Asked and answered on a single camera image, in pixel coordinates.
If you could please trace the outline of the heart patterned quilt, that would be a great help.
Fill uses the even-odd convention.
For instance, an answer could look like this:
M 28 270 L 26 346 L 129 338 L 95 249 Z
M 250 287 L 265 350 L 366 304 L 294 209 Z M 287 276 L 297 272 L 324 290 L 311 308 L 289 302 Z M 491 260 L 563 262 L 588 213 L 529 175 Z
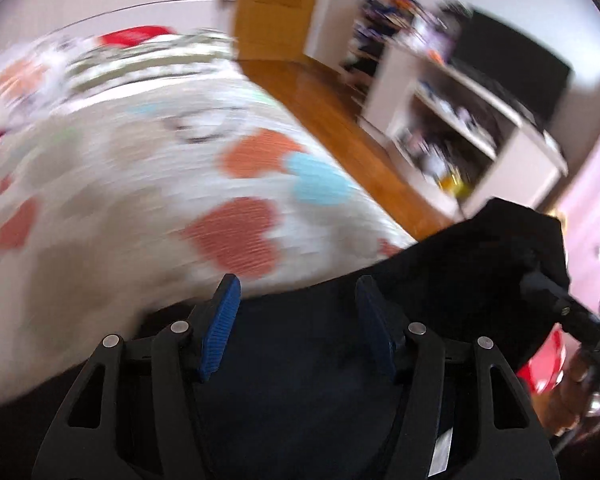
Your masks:
M 0 140 L 0 405 L 227 273 L 281 292 L 412 241 L 234 63 L 73 100 Z

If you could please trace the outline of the white tv cabinet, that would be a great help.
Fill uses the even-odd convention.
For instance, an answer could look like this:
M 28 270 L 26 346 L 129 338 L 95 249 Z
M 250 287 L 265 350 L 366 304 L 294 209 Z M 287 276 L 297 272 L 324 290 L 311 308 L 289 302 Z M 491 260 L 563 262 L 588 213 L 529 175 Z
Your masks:
M 568 174 L 547 133 L 459 70 L 396 42 L 385 47 L 358 124 L 453 220 L 494 197 L 539 207 Z

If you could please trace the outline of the black television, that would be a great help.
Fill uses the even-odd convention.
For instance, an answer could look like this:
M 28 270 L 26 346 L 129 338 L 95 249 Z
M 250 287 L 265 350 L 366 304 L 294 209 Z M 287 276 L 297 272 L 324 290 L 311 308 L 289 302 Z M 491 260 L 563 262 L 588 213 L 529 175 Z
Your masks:
M 473 10 L 449 63 L 543 130 L 571 77 L 572 68 L 516 28 Z

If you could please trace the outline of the green hedgehog bolster pillow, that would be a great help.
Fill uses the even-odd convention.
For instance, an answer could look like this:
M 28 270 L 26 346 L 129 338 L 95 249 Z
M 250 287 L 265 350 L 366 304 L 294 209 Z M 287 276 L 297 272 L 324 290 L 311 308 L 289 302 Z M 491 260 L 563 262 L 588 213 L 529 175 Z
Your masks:
M 133 47 L 99 47 L 68 65 L 65 89 L 74 98 L 133 82 L 213 73 L 236 54 L 236 40 L 213 29 L 159 35 Z

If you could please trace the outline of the shoe rack with clutter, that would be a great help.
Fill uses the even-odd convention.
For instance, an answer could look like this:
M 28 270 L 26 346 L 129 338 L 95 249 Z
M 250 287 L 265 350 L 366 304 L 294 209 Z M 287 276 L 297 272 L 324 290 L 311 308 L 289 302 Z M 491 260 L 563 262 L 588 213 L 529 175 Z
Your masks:
M 393 39 L 420 36 L 432 15 L 417 0 L 360 0 L 347 52 L 340 61 L 341 80 L 362 103 L 386 47 Z

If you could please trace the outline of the wooden door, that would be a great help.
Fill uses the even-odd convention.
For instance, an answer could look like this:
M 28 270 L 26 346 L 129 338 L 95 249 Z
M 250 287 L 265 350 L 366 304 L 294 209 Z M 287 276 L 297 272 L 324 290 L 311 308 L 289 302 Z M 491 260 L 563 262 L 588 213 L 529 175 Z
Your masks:
M 234 37 L 241 61 L 302 58 L 315 0 L 237 0 Z

